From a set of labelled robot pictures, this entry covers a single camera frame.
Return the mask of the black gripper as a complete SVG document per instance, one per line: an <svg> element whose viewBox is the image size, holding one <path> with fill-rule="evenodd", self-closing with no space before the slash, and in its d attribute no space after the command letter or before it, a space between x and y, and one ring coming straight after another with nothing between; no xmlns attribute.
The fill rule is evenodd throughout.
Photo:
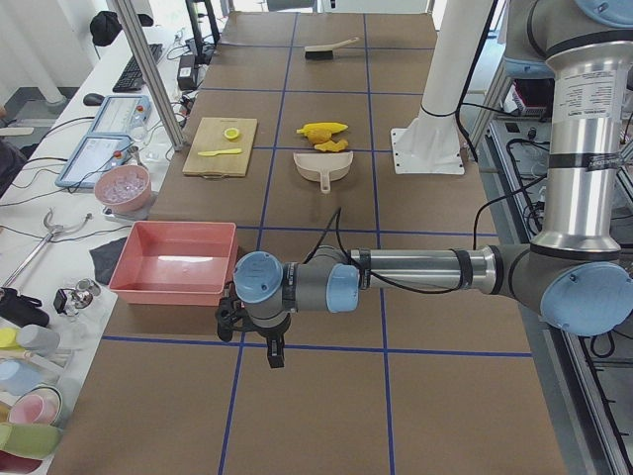
<svg viewBox="0 0 633 475"><path fill-rule="evenodd" d="M229 281L224 288L223 296L215 312L217 335L221 341L230 342L234 332L256 332L266 339L267 359L271 369L285 366L285 332L291 324L291 316L282 311L272 318L271 323L264 323L251 316L244 303L237 297L234 285Z"/></svg>

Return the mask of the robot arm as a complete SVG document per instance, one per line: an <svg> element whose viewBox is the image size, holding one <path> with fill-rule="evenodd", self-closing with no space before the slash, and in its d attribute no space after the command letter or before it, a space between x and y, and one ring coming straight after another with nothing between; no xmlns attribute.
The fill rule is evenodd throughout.
<svg viewBox="0 0 633 475"><path fill-rule="evenodd" d="M234 269L216 312L224 341L256 332L269 364L284 363L294 313L353 311L362 290L503 295L567 333L593 336L632 309L632 280L609 232L624 159L621 110L632 66L628 1L513 1L504 65L513 77L552 77L545 217L529 243L449 250L345 249L318 243L302 262L264 251Z"/></svg>

